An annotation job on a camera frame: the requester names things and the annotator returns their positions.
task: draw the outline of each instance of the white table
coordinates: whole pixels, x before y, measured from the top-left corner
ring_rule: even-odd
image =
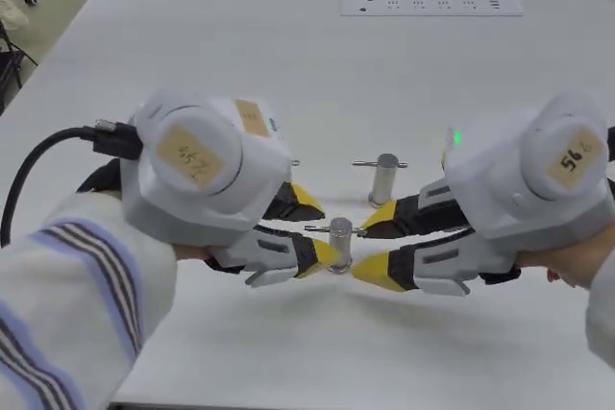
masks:
[[[0,191],[56,130],[122,120],[161,85],[274,102],[295,180],[357,224],[373,171],[410,168],[395,194],[440,175],[447,123],[542,106],[586,88],[615,123],[615,0],[523,0],[523,18],[348,18],[339,0],[89,0],[0,119]],[[44,157],[15,235],[106,161],[77,142]],[[355,258],[401,243],[358,242]],[[526,271],[466,299],[391,294],[320,274],[261,290],[182,264],[175,306],[117,400],[257,408],[593,410],[613,372],[586,350],[586,295]]]

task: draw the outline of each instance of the metal peg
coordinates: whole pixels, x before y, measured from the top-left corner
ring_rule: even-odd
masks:
[[[344,274],[350,271],[353,258],[350,254],[350,243],[353,234],[361,235],[364,229],[353,228],[353,223],[347,218],[333,218],[328,226],[306,226],[311,232],[328,232],[329,245],[339,252],[339,258],[329,271],[335,274]]]
[[[301,164],[299,160],[296,158],[290,162],[290,167],[288,167],[288,174],[286,175],[286,182],[292,182],[292,167],[298,167]]]
[[[375,162],[355,160],[355,167],[376,167],[374,184],[369,193],[368,201],[373,208],[380,208],[392,199],[393,183],[398,168],[407,168],[407,163],[400,162],[392,154],[380,154]]]

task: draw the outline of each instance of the beige label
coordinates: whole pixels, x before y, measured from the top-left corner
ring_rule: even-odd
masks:
[[[572,189],[602,153],[603,142],[591,130],[578,129],[547,174],[566,189]]]
[[[257,134],[258,136],[269,137],[269,131],[265,125],[265,121],[262,118],[262,113],[256,103],[245,100],[234,100],[241,120],[243,121],[243,128],[246,132],[251,134]]]
[[[171,127],[158,143],[156,154],[199,189],[204,189],[224,168],[214,151],[179,125]]]

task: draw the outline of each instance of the power outlet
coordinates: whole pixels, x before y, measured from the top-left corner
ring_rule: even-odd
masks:
[[[522,16],[519,0],[342,0],[342,16]]]

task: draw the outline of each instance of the striped sleeve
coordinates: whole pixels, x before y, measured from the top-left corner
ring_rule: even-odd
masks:
[[[176,266],[101,194],[0,251],[0,408],[105,408],[170,310]]]

